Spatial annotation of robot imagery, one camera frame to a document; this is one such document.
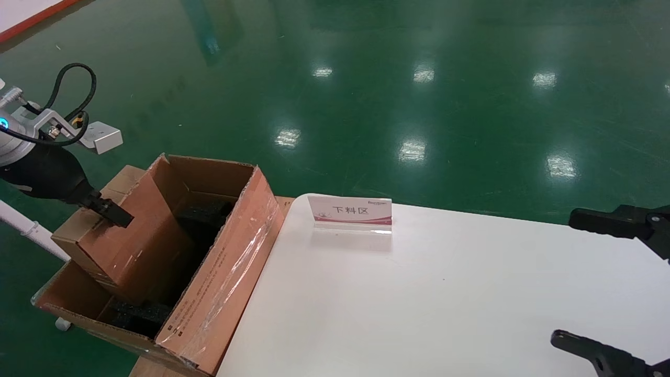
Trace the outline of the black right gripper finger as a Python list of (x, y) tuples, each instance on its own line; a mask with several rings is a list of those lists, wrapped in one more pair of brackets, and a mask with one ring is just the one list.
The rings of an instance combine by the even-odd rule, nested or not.
[(669, 359), (649, 365), (622, 349), (572, 332), (555, 330), (551, 345), (588, 360), (598, 376), (669, 376)]
[(669, 206), (643, 208), (620, 205), (613, 212), (575, 208), (569, 216), (572, 229), (614, 238), (637, 238), (661, 260), (669, 259)]

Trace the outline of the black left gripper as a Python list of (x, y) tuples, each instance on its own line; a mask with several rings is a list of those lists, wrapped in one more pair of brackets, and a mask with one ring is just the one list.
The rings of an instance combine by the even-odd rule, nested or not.
[(91, 186), (79, 160), (64, 148), (33, 148), (3, 165), (1, 177), (27, 196), (86, 205), (111, 224), (127, 228), (134, 216)]

